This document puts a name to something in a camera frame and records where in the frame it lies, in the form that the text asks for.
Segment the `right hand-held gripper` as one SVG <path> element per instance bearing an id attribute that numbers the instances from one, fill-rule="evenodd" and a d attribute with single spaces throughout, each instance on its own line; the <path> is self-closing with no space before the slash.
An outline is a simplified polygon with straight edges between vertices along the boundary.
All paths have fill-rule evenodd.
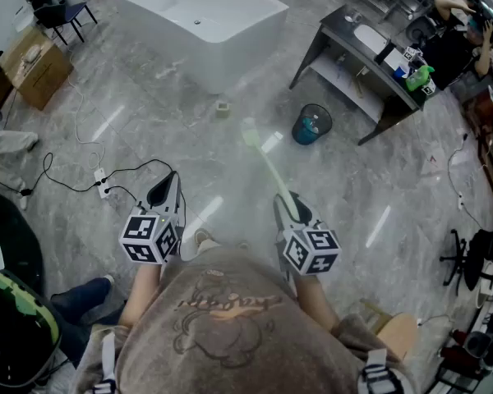
<path id="1" fill-rule="evenodd" d="M 338 238 L 323 221 L 303 224 L 312 219 L 312 212 L 298 193 L 291 192 L 290 195 L 297 208 L 296 222 L 281 195 L 277 194 L 273 203 L 280 269 L 285 277 L 327 273 L 342 254 Z"/>

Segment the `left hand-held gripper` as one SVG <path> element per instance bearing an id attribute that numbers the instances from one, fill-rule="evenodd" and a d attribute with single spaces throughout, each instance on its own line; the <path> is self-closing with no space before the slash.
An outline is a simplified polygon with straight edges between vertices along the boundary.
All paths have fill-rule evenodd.
<path id="1" fill-rule="evenodd" d="M 165 213 L 143 212 L 131 214 L 119 236 L 123 252 L 134 263 L 166 264 L 178 255 L 183 228 L 175 214 L 180 206 L 181 182 L 176 171 L 151 182 L 145 193 L 150 208 L 160 207 Z"/>

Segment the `pale green long-handled brush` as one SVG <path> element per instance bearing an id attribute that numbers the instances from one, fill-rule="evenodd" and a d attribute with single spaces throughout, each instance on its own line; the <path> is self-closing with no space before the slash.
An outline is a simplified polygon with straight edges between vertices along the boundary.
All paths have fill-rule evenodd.
<path id="1" fill-rule="evenodd" d="M 267 168 L 275 179 L 276 185 L 279 189 L 279 195 L 288 208 L 291 218 L 297 221 L 299 219 L 299 212 L 297 210 L 295 201 L 291 196 L 287 186 L 283 182 L 283 179 L 279 175 L 279 172 L 268 157 L 268 152 L 270 152 L 280 142 L 280 140 L 283 138 L 283 135 L 276 131 L 272 133 L 265 142 L 262 142 L 259 132 L 256 128 L 255 119 L 252 117 L 247 117 L 242 121 L 241 129 L 245 144 L 249 147 L 254 148 L 260 154 Z"/>

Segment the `white bathtub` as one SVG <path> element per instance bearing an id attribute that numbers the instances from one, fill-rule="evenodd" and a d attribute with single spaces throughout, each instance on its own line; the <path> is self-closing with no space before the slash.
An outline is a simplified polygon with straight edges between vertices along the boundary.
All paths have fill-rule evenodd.
<path id="1" fill-rule="evenodd" d="M 114 0 L 131 36 L 209 94 L 221 94 L 277 48 L 279 0 Z"/>

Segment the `person's right forearm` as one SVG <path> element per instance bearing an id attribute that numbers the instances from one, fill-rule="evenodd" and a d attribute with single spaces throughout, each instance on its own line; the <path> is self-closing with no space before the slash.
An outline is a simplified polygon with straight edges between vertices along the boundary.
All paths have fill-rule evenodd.
<path id="1" fill-rule="evenodd" d="M 336 331 L 340 319 L 327 300 L 318 277 L 297 275 L 294 284 L 301 309 L 326 331 Z"/>

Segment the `person's left forearm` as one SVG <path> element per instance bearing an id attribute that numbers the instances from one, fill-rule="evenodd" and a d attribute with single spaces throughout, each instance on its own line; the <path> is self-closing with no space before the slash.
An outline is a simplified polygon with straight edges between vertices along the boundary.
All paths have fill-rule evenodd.
<path id="1" fill-rule="evenodd" d="M 158 290 L 162 266 L 142 264 L 136 273 L 130 295 L 122 310 L 118 325 L 124 328 L 134 327 L 148 309 Z"/>

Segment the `person's pale trousers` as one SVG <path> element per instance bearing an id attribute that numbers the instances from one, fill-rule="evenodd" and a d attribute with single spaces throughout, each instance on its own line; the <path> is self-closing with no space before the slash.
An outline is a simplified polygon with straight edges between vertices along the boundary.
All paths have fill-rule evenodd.
<path id="1" fill-rule="evenodd" d="M 216 241 L 213 241 L 211 239 L 205 239 L 204 241 L 202 241 L 198 245 L 198 249 L 196 251 L 196 255 L 197 256 L 202 255 L 206 251 L 209 251 L 209 250 L 212 250 L 212 249 L 215 249 L 215 248 L 219 248 L 219 247 L 221 247 L 221 244 L 217 243 Z"/>

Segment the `dark grey vanity cabinet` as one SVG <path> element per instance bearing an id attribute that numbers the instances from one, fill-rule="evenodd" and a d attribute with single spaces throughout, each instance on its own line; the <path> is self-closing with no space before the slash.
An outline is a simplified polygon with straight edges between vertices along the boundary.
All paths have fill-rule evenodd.
<path id="1" fill-rule="evenodd" d="M 358 143 L 365 144 L 382 134 L 389 128 L 407 119 L 415 112 L 423 109 L 430 98 L 420 90 L 409 92 L 405 79 L 396 79 L 394 71 L 399 66 L 409 66 L 403 58 L 404 48 L 390 37 L 382 34 L 378 26 L 362 15 L 358 24 L 344 19 L 349 5 L 344 4 L 320 20 L 320 26 L 307 52 L 297 69 L 289 86 L 293 89 L 300 80 L 302 73 L 313 70 L 327 80 L 333 87 L 355 103 L 375 124 L 375 129 L 362 137 Z M 353 33 L 359 25 L 369 25 L 387 39 L 394 42 L 396 49 L 377 65 L 376 55 L 367 48 Z M 347 53 L 346 66 L 348 77 L 339 77 L 336 61 L 342 53 Z M 363 68 L 366 73 L 360 76 L 364 98 L 358 98 L 353 77 Z"/>

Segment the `wooden stool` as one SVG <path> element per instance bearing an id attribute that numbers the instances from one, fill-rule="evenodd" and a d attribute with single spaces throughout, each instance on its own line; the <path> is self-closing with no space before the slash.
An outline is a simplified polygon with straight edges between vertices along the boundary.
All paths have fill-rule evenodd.
<path id="1" fill-rule="evenodd" d="M 417 344 L 417 320 L 407 313 L 389 314 L 366 299 L 360 299 L 360 303 L 371 312 L 371 331 L 404 360 Z"/>

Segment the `large cardboard box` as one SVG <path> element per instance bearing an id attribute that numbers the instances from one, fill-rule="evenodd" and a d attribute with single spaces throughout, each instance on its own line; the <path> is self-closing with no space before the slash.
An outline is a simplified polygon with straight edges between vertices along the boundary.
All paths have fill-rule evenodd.
<path id="1" fill-rule="evenodd" d="M 25 52 L 35 44 L 41 46 L 41 54 L 33 64 L 25 63 Z M 16 42 L 3 53 L 0 66 L 22 98 L 40 111 L 73 70 L 61 49 L 33 26 L 24 29 Z"/>

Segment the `black sink faucet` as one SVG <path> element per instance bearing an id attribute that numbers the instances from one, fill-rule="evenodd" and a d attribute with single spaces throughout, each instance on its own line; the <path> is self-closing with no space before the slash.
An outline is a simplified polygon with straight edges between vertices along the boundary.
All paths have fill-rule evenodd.
<path id="1" fill-rule="evenodd" d="M 396 49 L 394 42 L 392 42 L 391 39 L 388 39 L 383 49 L 374 57 L 375 63 L 381 65 L 394 49 Z"/>

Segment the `black office chair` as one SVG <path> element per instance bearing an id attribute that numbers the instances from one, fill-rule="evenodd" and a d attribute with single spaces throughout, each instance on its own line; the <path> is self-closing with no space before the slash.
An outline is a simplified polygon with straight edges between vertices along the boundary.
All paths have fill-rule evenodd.
<path id="1" fill-rule="evenodd" d="M 493 231 L 482 229 L 477 231 L 468 243 L 468 250 L 466 250 L 466 240 L 458 237 L 456 229 L 452 229 L 450 233 L 454 235 L 456 255 L 439 257 L 440 262 L 452 261 L 454 263 L 451 274 L 444 281 L 443 286 L 448 286 L 455 274 L 460 273 L 459 280 L 463 278 L 470 291 L 481 279 L 487 280 L 490 288 L 493 288 L 493 273 L 483 272 L 485 262 L 493 263 Z"/>

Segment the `white sink basin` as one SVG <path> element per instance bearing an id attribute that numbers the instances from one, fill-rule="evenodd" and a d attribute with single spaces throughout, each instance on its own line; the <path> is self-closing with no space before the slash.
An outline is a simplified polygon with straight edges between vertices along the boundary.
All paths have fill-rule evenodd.
<path id="1" fill-rule="evenodd" d="M 389 42 L 387 38 L 369 25 L 359 25 L 353 33 L 374 55 L 381 53 Z"/>

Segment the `black and green helmet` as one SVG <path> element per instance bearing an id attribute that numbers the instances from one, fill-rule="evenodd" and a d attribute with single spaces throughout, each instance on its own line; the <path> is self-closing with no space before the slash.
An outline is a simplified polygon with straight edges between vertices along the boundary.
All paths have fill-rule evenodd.
<path id="1" fill-rule="evenodd" d="M 0 270 L 0 394 L 26 394 L 45 380 L 61 339 L 51 305 Z"/>

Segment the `dark equipment cart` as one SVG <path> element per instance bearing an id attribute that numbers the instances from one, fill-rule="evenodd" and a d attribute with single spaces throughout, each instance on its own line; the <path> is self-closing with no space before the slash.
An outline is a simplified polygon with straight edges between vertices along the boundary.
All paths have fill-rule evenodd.
<path id="1" fill-rule="evenodd" d="M 464 332 L 457 328 L 449 333 L 453 345 L 437 351 L 442 359 L 436 380 L 462 392 L 471 393 L 489 375 L 493 375 L 493 335 Z"/>

